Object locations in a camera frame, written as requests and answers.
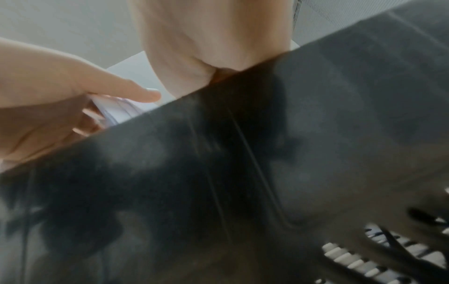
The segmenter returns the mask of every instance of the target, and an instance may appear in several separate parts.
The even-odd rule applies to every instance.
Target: skin crease
[[[290,49],[291,0],[128,2],[148,60],[176,98]],[[101,130],[82,112],[97,111],[87,94],[160,98],[79,57],[0,38],[0,160],[25,162]]]

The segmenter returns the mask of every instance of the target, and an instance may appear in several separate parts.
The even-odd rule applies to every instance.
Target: skin
[[[129,0],[129,7],[148,60],[177,98],[290,48],[291,0]],[[160,98],[79,57],[0,38],[0,159],[22,163],[100,131],[89,95]]]

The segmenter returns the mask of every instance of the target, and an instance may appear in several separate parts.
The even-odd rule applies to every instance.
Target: perforated ceiling panel
[[[304,45],[409,0],[295,0],[293,40]]]

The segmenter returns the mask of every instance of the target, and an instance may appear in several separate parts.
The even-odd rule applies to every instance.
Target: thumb
[[[132,80],[116,76],[89,62],[81,62],[76,72],[77,83],[84,92],[130,99],[136,102],[157,102],[158,90],[145,89]]]

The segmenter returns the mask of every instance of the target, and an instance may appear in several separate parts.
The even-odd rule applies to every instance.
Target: gray ceiling
[[[0,0],[0,37],[109,67],[142,49],[125,0]]]

